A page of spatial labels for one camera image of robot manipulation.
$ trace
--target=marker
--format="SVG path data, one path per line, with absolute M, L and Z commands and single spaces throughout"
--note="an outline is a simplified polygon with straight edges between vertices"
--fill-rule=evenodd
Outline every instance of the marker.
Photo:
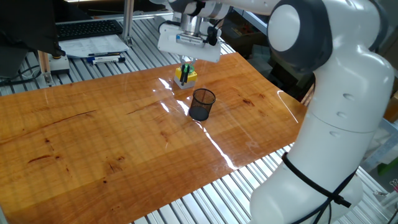
M 102 56 L 102 57 L 88 57 L 87 62 L 92 63 L 95 60 L 110 60 L 110 59 L 116 59 L 116 58 L 121 58 L 121 55 L 115 55 L 115 56 Z
M 88 54 L 88 56 L 92 57 L 92 56 L 119 55 L 119 54 L 120 52 L 105 52 L 105 53 Z
M 96 65 L 98 63 L 109 63 L 109 62 L 125 62 L 126 58 L 114 58 L 114 59 L 107 59 L 107 60 L 94 60 L 91 63 Z

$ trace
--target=black mesh cup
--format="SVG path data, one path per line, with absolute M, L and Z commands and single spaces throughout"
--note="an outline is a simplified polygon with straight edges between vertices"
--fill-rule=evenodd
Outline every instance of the black mesh cup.
M 216 96 L 210 90 L 200 88 L 193 92 L 193 100 L 189 109 L 191 118 L 197 121 L 206 121 Z

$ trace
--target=table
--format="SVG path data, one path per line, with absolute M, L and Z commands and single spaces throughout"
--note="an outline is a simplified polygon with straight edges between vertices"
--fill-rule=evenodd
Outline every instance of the table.
M 9 221 L 131 222 L 294 141 L 305 107 L 238 54 L 196 64 L 217 97 L 202 123 L 175 68 L 1 97 Z

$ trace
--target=yellow block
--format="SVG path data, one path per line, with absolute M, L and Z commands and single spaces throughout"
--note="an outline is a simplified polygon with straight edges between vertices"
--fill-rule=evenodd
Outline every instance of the yellow block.
M 175 76 L 178 78 L 178 79 L 180 79 L 181 78 L 181 68 L 180 67 L 178 67 L 178 68 L 176 68 L 175 69 Z M 188 80 L 187 80 L 187 82 L 190 82 L 190 81 L 196 81 L 198 79 L 198 74 L 195 72 L 195 71 L 193 71 L 192 73 L 189 73 L 188 74 Z

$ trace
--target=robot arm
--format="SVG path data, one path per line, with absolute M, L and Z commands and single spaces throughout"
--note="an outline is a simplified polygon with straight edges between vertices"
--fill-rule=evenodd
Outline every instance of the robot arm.
M 160 27 L 159 49 L 213 62 L 220 57 L 220 43 L 203 42 L 211 24 L 200 16 L 222 18 L 226 12 L 216 8 L 229 5 L 271 15 L 267 36 L 273 54 L 298 73 L 314 72 L 317 79 L 313 100 L 286 158 L 329 192 L 355 172 L 386 109 L 394 80 L 391 65 L 372 52 L 385 38 L 387 27 L 376 1 L 169 1 L 174 11 L 182 13 L 182 21 L 180 26 Z M 218 13 L 209 16 L 210 11 Z M 353 208 L 362 192 L 361 181 L 353 177 L 340 196 Z M 332 202 L 327 204 L 332 214 L 324 212 L 326 208 L 316 212 L 327 200 L 282 163 L 253 192 L 251 224 L 327 223 L 329 217 L 334 222 L 349 211 Z

